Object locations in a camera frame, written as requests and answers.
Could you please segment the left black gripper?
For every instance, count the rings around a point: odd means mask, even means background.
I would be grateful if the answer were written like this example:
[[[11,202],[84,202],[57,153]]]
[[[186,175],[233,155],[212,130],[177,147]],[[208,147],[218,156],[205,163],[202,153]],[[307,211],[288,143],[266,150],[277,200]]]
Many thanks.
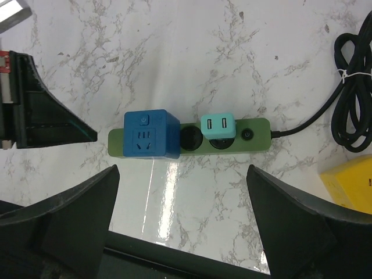
[[[95,142],[97,132],[43,83],[34,59],[1,48],[1,149]]]

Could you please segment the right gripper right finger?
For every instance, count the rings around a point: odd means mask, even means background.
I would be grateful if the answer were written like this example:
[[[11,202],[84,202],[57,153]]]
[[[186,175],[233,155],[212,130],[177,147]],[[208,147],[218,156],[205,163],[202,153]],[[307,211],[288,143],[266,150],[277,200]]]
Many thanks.
[[[246,183],[272,278],[371,278],[371,215],[250,165]]]

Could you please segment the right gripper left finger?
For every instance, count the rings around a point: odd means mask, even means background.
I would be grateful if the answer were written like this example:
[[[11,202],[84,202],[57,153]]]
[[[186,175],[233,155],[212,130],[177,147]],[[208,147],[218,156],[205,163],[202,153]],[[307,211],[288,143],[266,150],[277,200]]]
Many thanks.
[[[96,278],[119,180],[113,165],[29,206],[1,201],[1,278]]]

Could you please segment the blue cube socket adapter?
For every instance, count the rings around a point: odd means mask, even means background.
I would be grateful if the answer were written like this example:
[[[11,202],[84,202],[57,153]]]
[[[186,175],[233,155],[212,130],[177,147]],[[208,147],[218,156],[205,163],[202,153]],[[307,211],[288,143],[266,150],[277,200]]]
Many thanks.
[[[123,156],[178,159],[181,153],[178,118],[164,109],[126,112]]]

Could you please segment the green power strip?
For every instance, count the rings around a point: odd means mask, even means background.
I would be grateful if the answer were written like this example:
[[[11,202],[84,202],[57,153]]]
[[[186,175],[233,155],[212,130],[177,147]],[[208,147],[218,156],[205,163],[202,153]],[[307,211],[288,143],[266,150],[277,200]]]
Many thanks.
[[[237,135],[231,145],[227,147],[227,140],[222,140],[226,144],[222,149],[222,144],[218,143],[217,148],[207,139],[203,138],[200,146],[196,150],[186,150],[181,147],[180,156],[202,156],[202,155],[227,155],[240,153],[254,153],[267,151],[271,146],[270,123],[267,119],[240,119],[236,120]],[[191,127],[200,128],[199,123],[185,123],[181,125],[181,133]],[[113,129],[108,134],[108,154],[116,158],[137,158],[138,156],[124,155],[124,129]]]

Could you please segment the teal plug adapter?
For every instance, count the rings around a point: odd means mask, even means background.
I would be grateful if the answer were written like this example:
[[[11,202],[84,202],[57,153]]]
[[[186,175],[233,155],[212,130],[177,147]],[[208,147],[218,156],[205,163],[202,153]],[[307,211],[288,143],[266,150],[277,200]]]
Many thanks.
[[[236,122],[232,113],[203,115],[200,123],[201,133],[207,140],[224,140],[236,136]]]

